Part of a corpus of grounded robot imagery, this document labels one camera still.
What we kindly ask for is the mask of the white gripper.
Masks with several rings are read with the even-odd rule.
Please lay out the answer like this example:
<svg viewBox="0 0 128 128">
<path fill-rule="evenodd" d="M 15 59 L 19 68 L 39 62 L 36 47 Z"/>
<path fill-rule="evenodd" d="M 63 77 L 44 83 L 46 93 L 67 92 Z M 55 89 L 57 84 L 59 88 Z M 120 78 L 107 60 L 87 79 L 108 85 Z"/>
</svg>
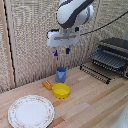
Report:
<svg viewBox="0 0 128 128">
<path fill-rule="evenodd" d="M 64 45 L 76 44 L 79 42 L 80 33 L 62 34 L 59 29 L 52 29 L 47 32 L 47 45 L 49 47 L 58 47 Z M 71 49 L 66 48 L 66 54 L 70 54 Z M 58 51 L 54 51 L 54 56 L 58 56 Z"/>
</svg>

